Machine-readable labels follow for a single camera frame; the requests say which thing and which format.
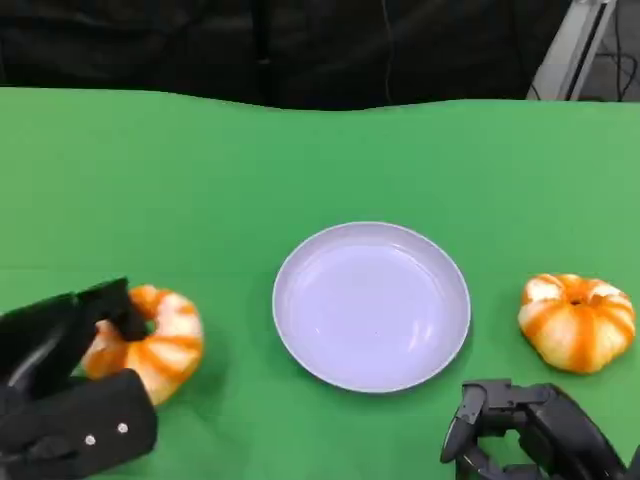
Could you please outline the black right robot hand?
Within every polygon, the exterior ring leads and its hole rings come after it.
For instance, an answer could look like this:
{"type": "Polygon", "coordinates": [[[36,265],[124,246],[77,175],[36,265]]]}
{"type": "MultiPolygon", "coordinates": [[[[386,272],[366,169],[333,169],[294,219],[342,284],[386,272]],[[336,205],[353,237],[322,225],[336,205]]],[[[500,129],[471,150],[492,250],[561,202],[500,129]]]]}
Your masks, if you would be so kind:
{"type": "Polygon", "coordinates": [[[440,462],[457,479],[637,479],[639,454],[625,464],[580,405],[551,383],[514,385],[509,379],[462,384],[440,462]],[[518,433],[530,464],[499,465],[479,445],[484,437],[518,433]]]}

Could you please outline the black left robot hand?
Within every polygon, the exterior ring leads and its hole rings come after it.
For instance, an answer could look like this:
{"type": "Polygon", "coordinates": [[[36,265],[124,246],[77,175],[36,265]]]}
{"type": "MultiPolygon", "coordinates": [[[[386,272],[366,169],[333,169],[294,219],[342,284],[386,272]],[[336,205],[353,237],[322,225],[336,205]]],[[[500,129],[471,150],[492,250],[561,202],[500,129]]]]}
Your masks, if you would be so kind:
{"type": "Polygon", "coordinates": [[[138,373],[73,374],[101,320],[127,340],[144,338],[126,279],[2,314],[2,478],[85,479],[153,450],[158,418],[138,373]]]}

